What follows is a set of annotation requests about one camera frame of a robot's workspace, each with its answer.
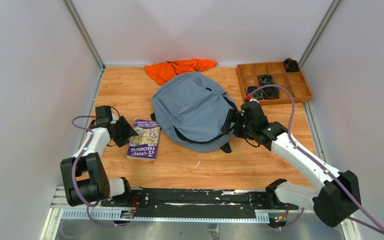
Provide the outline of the purple treehouse book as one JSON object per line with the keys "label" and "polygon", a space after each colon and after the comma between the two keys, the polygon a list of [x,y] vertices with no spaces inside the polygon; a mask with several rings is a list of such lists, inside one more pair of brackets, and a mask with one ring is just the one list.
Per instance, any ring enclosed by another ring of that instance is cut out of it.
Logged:
{"label": "purple treehouse book", "polygon": [[155,161],[157,159],[161,127],[155,120],[135,119],[133,129],[137,135],[130,138],[128,159]]}

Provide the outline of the blue grey backpack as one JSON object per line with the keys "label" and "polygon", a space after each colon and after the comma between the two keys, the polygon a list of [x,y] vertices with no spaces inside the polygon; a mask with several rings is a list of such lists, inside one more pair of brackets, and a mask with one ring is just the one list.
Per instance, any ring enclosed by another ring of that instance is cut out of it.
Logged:
{"label": "blue grey backpack", "polygon": [[176,144],[206,154],[231,153],[238,108],[228,93],[200,72],[175,76],[151,98],[154,120]]}

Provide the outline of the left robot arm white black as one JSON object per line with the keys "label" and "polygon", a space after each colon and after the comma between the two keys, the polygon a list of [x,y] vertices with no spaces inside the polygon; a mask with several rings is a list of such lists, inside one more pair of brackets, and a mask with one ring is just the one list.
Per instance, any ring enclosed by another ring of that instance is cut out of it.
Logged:
{"label": "left robot arm white black", "polygon": [[120,206],[129,206],[133,193],[128,180],[125,177],[108,178],[101,156],[110,142],[121,148],[128,145],[137,132],[118,110],[109,105],[96,107],[92,122],[83,130],[86,137],[79,150],[60,163],[68,205],[94,207],[99,201],[114,198]]}

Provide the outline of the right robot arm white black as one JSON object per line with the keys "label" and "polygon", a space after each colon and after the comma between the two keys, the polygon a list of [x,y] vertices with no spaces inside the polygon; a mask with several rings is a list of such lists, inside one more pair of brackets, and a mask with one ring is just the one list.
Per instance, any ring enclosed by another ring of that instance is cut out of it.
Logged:
{"label": "right robot arm white black", "polygon": [[266,188],[265,201],[272,209],[289,204],[313,211],[327,226],[336,227],[358,210],[361,203],[357,176],[350,170],[340,171],[322,161],[277,121],[269,122],[255,101],[229,109],[223,133],[254,140],[288,161],[312,184],[305,187],[279,178]]}

